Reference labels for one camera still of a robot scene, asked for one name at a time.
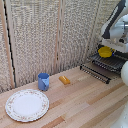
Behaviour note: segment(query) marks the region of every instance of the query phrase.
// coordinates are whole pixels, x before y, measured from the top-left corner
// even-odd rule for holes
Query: wooden floor
[[[65,75],[71,84],[58,79]],[[128,87],[120,78],[109,85],[79,70],[79,67],[50,77],[47,95],[50,106],[40,119],[21,123],[5,112],[9,96],[23,89],[37,89],[37,82],[0,95],[0,128],[109,128],[128,101]]]

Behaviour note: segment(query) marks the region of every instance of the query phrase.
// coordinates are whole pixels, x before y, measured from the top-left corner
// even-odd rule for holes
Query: metal dish rack
[[[106,84],[109,84],[110,80],[120,77],[122,66],[127,61],[116,55],[102,58],[98,53],[90,56],[88,60],[88,63],[81,64],[80,70],[84,70]]]

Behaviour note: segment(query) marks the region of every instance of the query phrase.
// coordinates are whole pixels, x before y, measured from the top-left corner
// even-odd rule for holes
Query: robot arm
[[[121,0],[107,22],[101,29],[101,35],[104,39],[127,37],[128,33],[128,0]],[[119,21],[127,15],[126,21]]]
[[[128,52],[128,0],[121,0],[101,28],[102,44]]]

